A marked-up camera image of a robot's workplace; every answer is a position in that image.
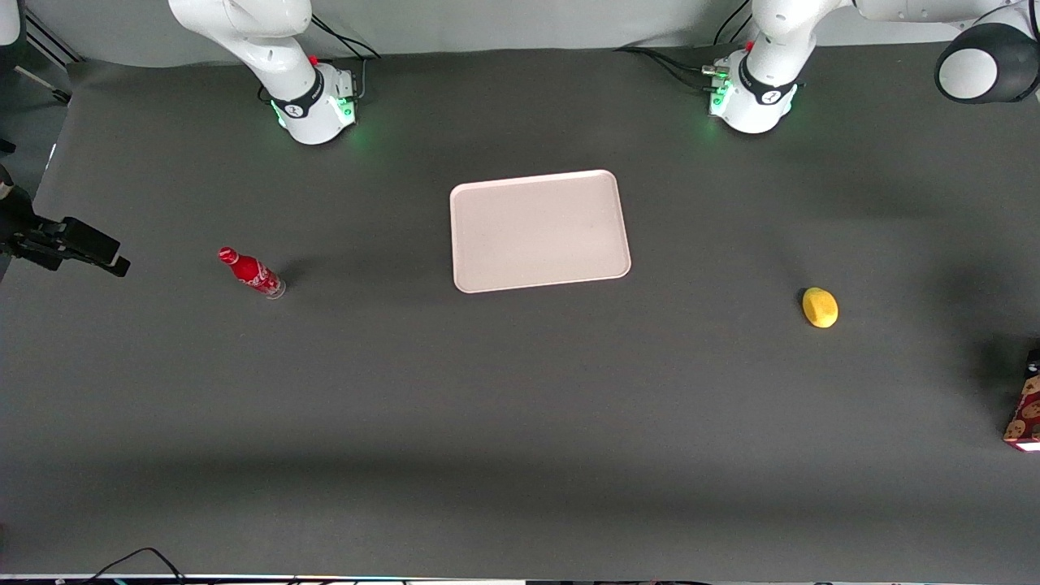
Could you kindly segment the right arm dark gripper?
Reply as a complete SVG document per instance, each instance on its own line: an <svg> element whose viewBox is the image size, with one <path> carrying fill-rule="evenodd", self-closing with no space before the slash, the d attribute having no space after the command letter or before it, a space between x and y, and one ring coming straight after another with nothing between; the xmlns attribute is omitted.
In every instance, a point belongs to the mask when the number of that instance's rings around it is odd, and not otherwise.
<svg viewBox="0 0 1040 585"><path fill-rule="evenodd" d="M62 225L44 225L34 214L31 199L15 184L1 166L2 256L23 259L48 271L58 271L67 259L93 264L115 277L126 277L130 260L119 255L120 243L89 223L66 217Z"/></svg>

